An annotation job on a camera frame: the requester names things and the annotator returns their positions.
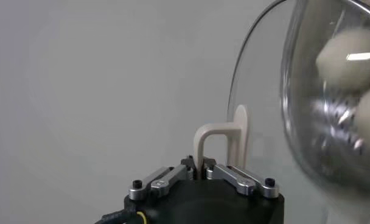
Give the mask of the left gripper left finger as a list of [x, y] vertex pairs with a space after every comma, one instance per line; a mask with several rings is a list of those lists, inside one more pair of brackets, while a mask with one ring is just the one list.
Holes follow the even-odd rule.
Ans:
[[134, 180], [128, 190], [128, 196], [134, 201], [145, 200], [151, 192], [158, 198], [164, 197], [178, 181], [193, 178], [194, 160], [193, 156], [188, 155], [176, 167], [161, 167], [141, 180]]

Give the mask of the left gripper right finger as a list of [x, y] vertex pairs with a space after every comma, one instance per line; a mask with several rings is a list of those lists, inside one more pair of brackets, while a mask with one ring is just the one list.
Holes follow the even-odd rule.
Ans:
[[217, 164], [215, 159], [204, 157], [203, 174], [207, 180], [224, 180], [241, 195], [260, 194], [264, 198], [278, 198], [279, 186], [274, 178], [264, 178], [237, 166]]

